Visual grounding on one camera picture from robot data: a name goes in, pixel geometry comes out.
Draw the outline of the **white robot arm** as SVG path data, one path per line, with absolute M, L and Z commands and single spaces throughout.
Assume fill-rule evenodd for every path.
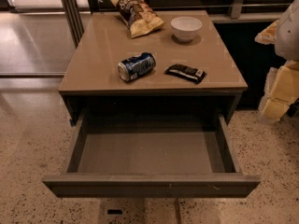
M 254 40 L 264 45 L 273 44 L 276 55 L 286 60 L 280 68 L 270 68 L 258 107 L 260 121 L 273 124 L 287 113 L 292 115 L 299 99 L 299 0 L 294 0 L 281 17 Z

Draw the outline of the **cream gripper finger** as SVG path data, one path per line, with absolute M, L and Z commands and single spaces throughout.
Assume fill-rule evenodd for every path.
M 279 20 L 273 21 L 270 25 L 268 25 L 265 29 L 263 29 L 255 36 L 254 41 L 263 45 L 274 44 L 276 40 L 276 29 L 278 23 Z
M 259 120 L 276 123 L 299 98 L 299 62 L 287 61 L 280 68 L 271 67 L 263 91 L 258 107 Z

